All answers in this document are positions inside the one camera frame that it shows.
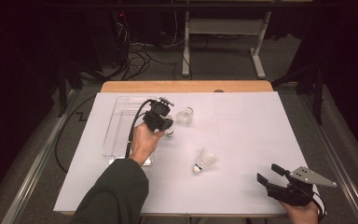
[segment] shuttlecock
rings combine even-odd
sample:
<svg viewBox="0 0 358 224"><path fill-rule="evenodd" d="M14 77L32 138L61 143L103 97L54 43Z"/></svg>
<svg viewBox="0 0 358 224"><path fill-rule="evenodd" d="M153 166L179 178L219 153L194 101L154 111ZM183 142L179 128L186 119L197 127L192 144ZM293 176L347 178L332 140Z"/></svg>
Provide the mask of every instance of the shuttlecock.
<svg viewBox="0 0 358 224"><path fill-rule="evenodd" d="M171 115L167 115L165 118L166 118L166 119L172 119L172 116L171 116ZM168 137L172 137L172 135L173 135L173 125L171 125L171 127L170 127L169 129L166 129L166 130L164 131L164 133L165 133L165 135L167 135Z"/></svg>
<svg viewBox="0 0 358 224"><path fill-rule="evenodd" d="M183 123L185 125L188 125L191 122L192 115L193 115L193 109L191 107L187 107L185 110L182 110L176 115L176 121L178 123Z"/></svg>
<svg viewBox="0 0 358 224"><path fill-rule="evenodd" d="M215 157L215 155L208 149L203 148L201 150L199 159L193 167L193 172L197 174L201 172L203 168L211 166L215 162L217 162L217 158Z"/></svg>

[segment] wire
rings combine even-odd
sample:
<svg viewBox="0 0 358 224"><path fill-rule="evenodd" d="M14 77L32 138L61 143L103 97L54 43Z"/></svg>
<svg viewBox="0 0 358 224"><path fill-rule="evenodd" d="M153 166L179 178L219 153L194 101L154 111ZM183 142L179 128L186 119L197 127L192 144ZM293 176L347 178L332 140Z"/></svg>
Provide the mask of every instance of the wire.
<svg viewBox="0 0 358 224"><path fill-rule="evenodd" d="M153 103L155 102L154 100L146 100L143 104L141 104L141 106L139 107L138 111L136 112L136 115L135 117L133 118L133 122L132 122L132 125L131 125L131 129L130 129L130 134L129 134L129 139L128 139L128 142L127 142L127 149L126 149L126 156L125 158L128 158L130 156L130 151L131 151L131 144L132 144L132 138L133 138L133 128L135 127L135 122L136 120L140 117L140 113L142 111L142 109L144 108L144 106L147 104L147 103Z"/></svg>
<svg viewBox="0 0 358 224"><path fill-rule="evenodd" d="M188 61L186 60L185 55L183 56L183 60L185 60L185 63L187 63L188 73L190 74L190 80L193 80L193 73L191 72L190 63L188 63Z"/></svg>
<svg viewBox="0 0 358 224"><path fill-rule="evenodd" d="M138 115L138 118L140 118L141 116L143 116L143 115L145 115L146 113L142 113L142 114L140 114L140 115Z"/></svg>
<svg viewBox="0 0 358 224"><path fill-rule="evenodd" d="M324 216L326 215L326 204L324 203L324 200L322 199L321 195L319 195L316 192L313 192L314 194L316 194L316 196L319 197L319 199L321 200L322 204L324 205L324 210L322 211L322 207L316 202L316 200L312 199L314 203L316 203L316 205L318 206L318 208L320 208L321 213L318 216L318 220L319 222L322 221L322 219L324 218Z"/></svg>
<svg viewBox="0 0 358 224"><path fill-rule="evenodd" d="M185 39L181 40L179 43L175 44L175 45L164 45L162 46L163 48L171 48L171 47L177 47L177 46L180 46L182 45L183 43L185 42Z"/></svg>
<svg viewBox="0 0 358 224"><path fill-rule="evenodd" d="M123 77L120 79L121 81L122 81L122 80L125 80L126 75L127 75L127 74L129 73L129 71L130 71L130 59L129 59L129 55L128 55L128 54L126 55L126 62L127 62L126 72L123 74Z"/></svg>
<svg viewBox="0 0 358 224"><path fill-rule="evenodd" d="M121 12L121 14L123 15L123 20L124 20L124 22L126 23L126 26L127 26L126 33L127 33L127 35L128 35L129 44L131 45L130 27L129 27L129 25L127 24L127 20L126 20L126 16L124 15L124 12Z"/></svg>
<svg viewBox="0 0 358 224"><path fill-rule="evenodd" d="M147 71L147 69L150 67L151 62L155 62L155 63L161 63L161 64L166 64L166 65L173 65L173 73L176 70L176 65L177 63L165 63L159 60L154 59L148 52L147 52L147 47L146 47L146 43L143 43L142 47L140 49L132 49L131 50L131 54L132 55L136 55L135 57L132 57L131 59L129 59L129 65L132 67L137 67L137 71L132 74L130 72L130 68L128 68L128 71L126 72L125 76L123 76L123 78L121 80L129 80L129 79L134 79L135 77L141 75L142 73L144 73L145 71ZM135 60L141 60L140 63L135 63Z"/></svg>
<svg viewBox="0 0 358 224"><path fill-rule="evenodd" d="M120 39L120 36L121 36L121 32L124 30L124 38L123 38L123 44L126 43L126 40L127 40L127 36L128 36L128 29L126 29L126 27L121 24L120 22L116 22L116 25L119 26L120 30L118 31L118 34L117 34L117 38L116 40L119 40Z"/></svg>
<svg viewBox="0 0 358 224"><path fill-rule="evenodd" d="M326 210L325 210L326 207L325 207L324 200L322 199L322 197L319 194L317 194L316 192L314 192L314 191L312 192L313 194L316 194L319 197L319 199L321 199L321 201L324 205L324 210L322 209L321 205L312 196L310 196L305 190L303 190L301 188L296 188L296 189L300 190L302 193L307 195L316 204L316 206L318 207L318 210L319 210L318 223L321 222L322 219L324 218L325 213L326 213Z"/></svg>
<svg viewBox="0 0 358 224"><path fill-rule="evenodd" d="M65 173L68 173L68 170L65 169L63 167L63 165L61 164L59 158L58 158L58 143L60 142L60 139L62 137L62 133L63 133L63 130L65 129L66 127L66 124L68 123L69 119L75 114L75 112L83 105L85 104L86 102L88 102L89 100L91 100L92 98L95 98L96 95L93 95L91 96L90 98L86 99L85 101L83 101L80 105L78 105L75 110L69 115L68 119L65 121L65 123L62 125L62 128L60 130L60 133L58 134L58 137L57 137L57 141L55 142L55 148L54 148L54 156L55 156L55 159L56 159L56 162L57 164L60 166L60 168L65 172Z"/></svg>
<svg viewBox="0 0 358 224"><path fill-rule="evenodd" d="M171 47L171 46L174 46L175 44L175 41L176 41L176 38L177 38L177 35L178 35L178 20L177 20L177 15L176 15L176 11L173 12L173 15L175 17L175 36L173 38L173 41L170 45L168 46L163 46L163 47Z"/></svg>

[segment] hand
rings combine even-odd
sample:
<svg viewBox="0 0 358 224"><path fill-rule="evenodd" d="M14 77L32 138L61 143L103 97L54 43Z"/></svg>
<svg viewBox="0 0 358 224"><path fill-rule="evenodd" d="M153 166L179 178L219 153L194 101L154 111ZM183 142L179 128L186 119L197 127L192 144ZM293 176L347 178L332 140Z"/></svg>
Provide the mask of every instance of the hand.
<svg viewBox="0 0 358 224"><path fill-rule="evenodd" d="M158 140L164 135L163 131L151 132L143 122L133 128L132 132L132 153L129 158L142 166L147 158L156 150Z"/></svg>
<svg viewBox="0 0 358 224"><path fill-rule="evenodd" d="M294 224L318 223L318 207L314 202L310 202L306 206L292 206L287 203L280 203L287 210L289 218Z"/></svg>

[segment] dark green sleeve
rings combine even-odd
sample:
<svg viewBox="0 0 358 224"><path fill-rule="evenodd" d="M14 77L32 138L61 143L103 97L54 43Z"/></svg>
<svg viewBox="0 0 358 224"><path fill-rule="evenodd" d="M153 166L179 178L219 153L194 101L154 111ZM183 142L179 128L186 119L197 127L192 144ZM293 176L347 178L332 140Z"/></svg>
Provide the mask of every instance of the dark green sleeve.
<svg viewBox="0 0 358 224"><path fill-rule="evenodd" d="M70 223L137 223L148 186L138 163L115 160L83 198Z"/></svg>

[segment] clear plastic container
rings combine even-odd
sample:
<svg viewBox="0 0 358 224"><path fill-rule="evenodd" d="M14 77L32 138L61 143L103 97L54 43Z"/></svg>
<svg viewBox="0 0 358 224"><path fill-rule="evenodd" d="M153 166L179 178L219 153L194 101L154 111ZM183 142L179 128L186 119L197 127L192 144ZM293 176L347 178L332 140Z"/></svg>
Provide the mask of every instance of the clear plastic container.
<svg viewBox="0 0 358 224"><path fill-rule="evenodd" d="M155 96L119 96L116 99L115 107L110 119L110 124L103 142L102 155L110 164L115 159L123 159L126 155L128 138L131 125L139 107L148 99L157 100ZM150 110L150 104L146 104L140 115ZM137 119L135 126L142 123L142 116ZM150 156L144 165L151 165L153 162Z"/></svg>

